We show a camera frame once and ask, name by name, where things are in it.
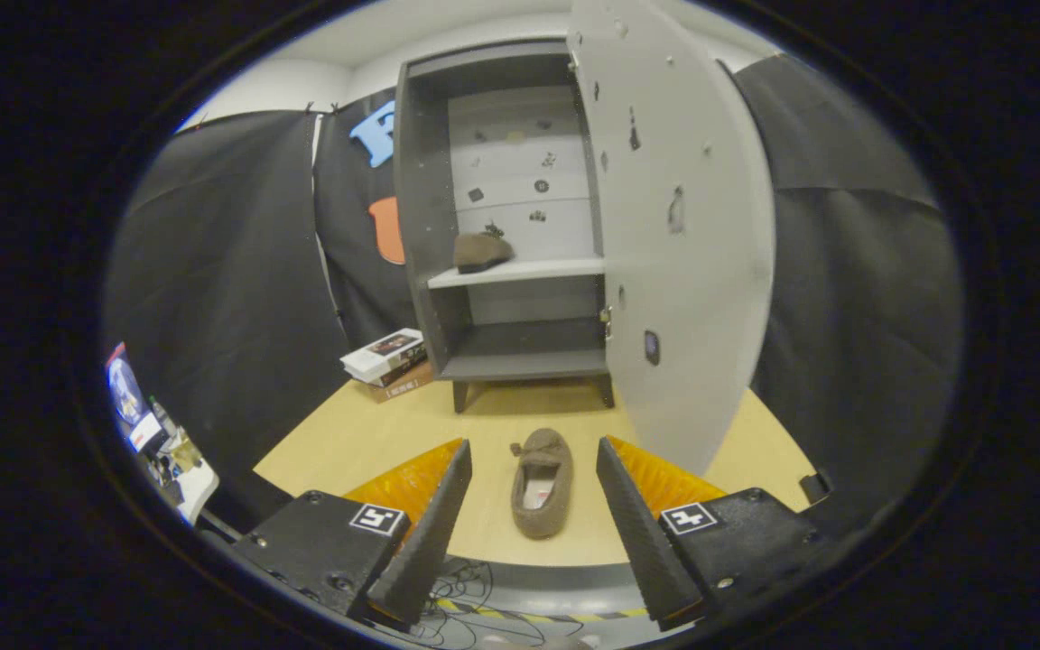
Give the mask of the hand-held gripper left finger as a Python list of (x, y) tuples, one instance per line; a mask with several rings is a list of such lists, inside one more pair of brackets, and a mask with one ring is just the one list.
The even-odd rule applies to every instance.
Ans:
[(228, 552), (313, 610), (409, 632), (449, 554), (471, 477), (469, 441), (446, 441), (343, 497), (305, 491)]

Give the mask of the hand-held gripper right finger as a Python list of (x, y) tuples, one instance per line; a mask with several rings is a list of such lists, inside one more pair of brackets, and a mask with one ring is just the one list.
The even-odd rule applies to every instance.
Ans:
[(783, 608), (829, 563), (831, 538), (762, 488), (723, 493), (614, 436), (599, 441), (596, 476), (662, 632), (719, 630)]

